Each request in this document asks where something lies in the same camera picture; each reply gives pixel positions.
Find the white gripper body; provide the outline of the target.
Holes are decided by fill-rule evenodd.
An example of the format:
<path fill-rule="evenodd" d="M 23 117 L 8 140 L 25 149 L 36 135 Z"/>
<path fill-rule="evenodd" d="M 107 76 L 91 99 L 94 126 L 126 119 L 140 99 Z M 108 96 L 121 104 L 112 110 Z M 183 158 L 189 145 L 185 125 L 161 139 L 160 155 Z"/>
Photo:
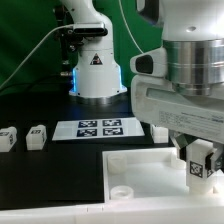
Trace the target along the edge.
<path fill-rule="evenodd" d="M 166 79 L 135 75 L 131 104 L 139 121 L 224 144 L 224 84 L 209 96 L 183 96 Z"/>

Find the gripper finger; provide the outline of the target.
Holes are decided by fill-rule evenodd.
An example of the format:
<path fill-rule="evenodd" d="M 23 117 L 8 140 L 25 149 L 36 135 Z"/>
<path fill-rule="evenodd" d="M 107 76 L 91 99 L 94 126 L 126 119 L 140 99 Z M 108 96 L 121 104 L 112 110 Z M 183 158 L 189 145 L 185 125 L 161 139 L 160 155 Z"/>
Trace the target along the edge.
<path fill-rule="evenodd" d="M 169 137 L 177 149 L 177 157 L 181 160 L 186 160 L 186 147 L 194 142 L 196 137 L 172 130 L 169 131 Z"/>
<path fill-rule="evenodd" d="M 205 158 L 205 168 L 213 172 L 224 167 L 224 150 L 216 149 L 214 152 L 208 154 Z"/>

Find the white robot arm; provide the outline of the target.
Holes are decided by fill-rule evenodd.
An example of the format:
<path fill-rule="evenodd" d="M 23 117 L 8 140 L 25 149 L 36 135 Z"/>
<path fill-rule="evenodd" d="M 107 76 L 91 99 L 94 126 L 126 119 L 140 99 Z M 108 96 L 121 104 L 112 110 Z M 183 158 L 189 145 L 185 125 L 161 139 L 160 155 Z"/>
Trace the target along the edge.
<path fill-rule="evenodd" d="M 112 24 L 92 0 L 61 0 L 74 21 L 72 33 L 84 45 L 73 70 L 73 92 L 82 99 L 119 94 Z M 145 123 L 171 131 L 185 148 L 197 139 L 215 150 L 202 161 L 212 171 L 224 169 L 224 0 L 135 0 L 136 11 L 162 29 L 159 48 L 133 57 L 132 110 Z"/>

